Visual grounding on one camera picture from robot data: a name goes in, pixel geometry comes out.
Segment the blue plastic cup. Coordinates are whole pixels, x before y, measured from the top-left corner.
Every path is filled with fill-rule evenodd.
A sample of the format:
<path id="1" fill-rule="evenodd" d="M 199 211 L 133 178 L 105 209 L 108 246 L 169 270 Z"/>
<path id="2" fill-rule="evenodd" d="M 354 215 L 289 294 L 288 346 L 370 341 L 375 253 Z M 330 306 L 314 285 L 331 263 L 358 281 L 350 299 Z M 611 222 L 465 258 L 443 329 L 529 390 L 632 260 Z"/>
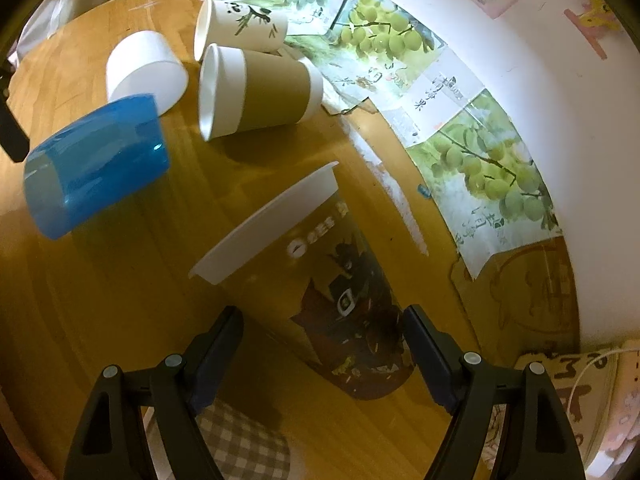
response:
<path id="1" fill-rule="evenodd" d="M 99 211 L 162 176 L 169 167 L 149 93 L 94 110 L 27 156 L 24 193 L 38 230 L 57 240 Z"/>

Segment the printed clear plastic cup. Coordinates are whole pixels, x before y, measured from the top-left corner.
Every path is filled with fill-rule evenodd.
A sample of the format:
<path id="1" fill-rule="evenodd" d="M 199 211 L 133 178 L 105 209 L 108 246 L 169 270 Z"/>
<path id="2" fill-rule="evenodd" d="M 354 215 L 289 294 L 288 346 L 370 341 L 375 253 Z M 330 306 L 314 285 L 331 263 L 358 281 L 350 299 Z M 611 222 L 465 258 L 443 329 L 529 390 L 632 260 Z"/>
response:
<path id="1" fill-rule="evenodd" d="M 192 268 L 357 400 L 413 371 L 401 308 L 329 162 L 242 222 Z"/>

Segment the plain white paper cup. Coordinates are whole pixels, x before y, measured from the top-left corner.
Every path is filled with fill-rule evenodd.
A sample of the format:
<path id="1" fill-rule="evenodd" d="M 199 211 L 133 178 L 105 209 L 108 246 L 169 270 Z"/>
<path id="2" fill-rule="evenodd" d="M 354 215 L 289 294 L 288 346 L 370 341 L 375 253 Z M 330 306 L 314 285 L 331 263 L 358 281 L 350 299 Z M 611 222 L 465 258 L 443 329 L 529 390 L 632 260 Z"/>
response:
<path id="1" fill-rule="evenodd" d="M 127 36 L 114 47 L 106 62 L 107 101 L 150 94 L 160 116 L 178 103 L 188 82 L 188 71 L 167 39 L 154 30 Z"/>

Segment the grape print poster strip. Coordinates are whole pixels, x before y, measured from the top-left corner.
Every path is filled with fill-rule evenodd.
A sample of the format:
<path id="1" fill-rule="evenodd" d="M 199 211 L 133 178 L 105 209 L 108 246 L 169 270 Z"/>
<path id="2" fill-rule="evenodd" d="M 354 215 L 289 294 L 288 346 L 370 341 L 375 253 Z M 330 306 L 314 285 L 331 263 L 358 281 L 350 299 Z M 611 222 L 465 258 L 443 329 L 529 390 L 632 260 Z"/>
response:
<path id="1" fill-rule="evenodd" d="M 561 233 L 511 118 L 448 44 L 392 0 L 221 0 L 288 18 L 288 53 L 322 73 L 331 114 L 370 104 L 422 177 L 472 275 Z"/>

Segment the panda print paper cup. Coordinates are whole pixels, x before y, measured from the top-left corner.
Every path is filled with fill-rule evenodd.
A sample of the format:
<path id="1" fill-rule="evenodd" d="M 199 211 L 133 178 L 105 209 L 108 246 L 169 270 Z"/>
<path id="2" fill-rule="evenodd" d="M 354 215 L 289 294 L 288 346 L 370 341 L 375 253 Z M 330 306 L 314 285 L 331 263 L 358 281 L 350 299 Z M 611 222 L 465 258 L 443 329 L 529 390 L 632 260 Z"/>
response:
<path id="1" fill-rule="evenodd" d="M 193 56 L 201 62 L 210 44 L 258 52 L 277 51 L 288 32 L 283 12 L 242 2 L 204 0 L 196 20 Z"/>

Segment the brown cardboard sheet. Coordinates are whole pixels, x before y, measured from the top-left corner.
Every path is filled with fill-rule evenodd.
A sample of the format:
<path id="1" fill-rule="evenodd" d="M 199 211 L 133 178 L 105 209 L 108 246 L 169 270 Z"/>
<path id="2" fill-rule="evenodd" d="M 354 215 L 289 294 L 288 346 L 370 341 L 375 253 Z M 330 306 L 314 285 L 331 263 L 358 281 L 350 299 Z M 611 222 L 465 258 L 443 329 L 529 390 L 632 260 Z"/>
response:
<path id="1" fill-rule="evenodd" d="M 524 353 L 579 349 L 574 272 L 562 236 L 499 252 L 477 278 L 459 259 L 449 278 L 489 362 L 511 366 Z"/>

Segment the checkered paper cup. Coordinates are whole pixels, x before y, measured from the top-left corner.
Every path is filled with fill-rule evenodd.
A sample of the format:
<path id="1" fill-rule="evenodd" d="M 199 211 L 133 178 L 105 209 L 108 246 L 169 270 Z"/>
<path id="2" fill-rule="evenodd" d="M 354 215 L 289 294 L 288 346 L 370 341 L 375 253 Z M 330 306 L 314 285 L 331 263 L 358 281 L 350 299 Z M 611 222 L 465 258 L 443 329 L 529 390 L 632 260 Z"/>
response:
<path id="1" fill-rule="evenodd" d="M 282 434 L 221 400 L 196 416 L 213 460 L 225 479 L 287 479 L 291 450 Z"/>

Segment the letter print paper bag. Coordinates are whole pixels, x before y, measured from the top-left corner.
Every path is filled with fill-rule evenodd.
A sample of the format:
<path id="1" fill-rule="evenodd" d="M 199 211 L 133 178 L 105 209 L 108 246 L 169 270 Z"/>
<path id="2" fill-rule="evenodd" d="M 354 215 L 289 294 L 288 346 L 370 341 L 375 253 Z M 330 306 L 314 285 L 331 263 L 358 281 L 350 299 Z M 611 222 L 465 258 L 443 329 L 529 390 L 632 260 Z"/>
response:
<path id="1" fill-rule="evenodd" d="M 582 463 L 588 467 L 596 457 L 608 424 L 608 412 L 617 375 L 618 356 L 603 356 L 606 350 L 589 353 L 525 353 L 515 367 L 525 368 L 531 362 L 541 362 L 549 374 L 567 418 Z"/>

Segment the brown sleeve paper cup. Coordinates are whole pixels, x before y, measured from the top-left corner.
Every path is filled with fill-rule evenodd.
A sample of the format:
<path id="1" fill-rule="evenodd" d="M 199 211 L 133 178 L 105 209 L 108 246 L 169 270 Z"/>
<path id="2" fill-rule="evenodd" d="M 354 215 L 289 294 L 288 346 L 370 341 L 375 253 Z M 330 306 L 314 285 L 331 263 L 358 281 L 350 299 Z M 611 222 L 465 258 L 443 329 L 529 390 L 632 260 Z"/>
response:
<path id="1" fill-rule="evenodd" d="M 198 126 L 205 141 L 294 125 L 320 108 L 323 78 L 311 62 L 210 44 L 201 64 Z"/>

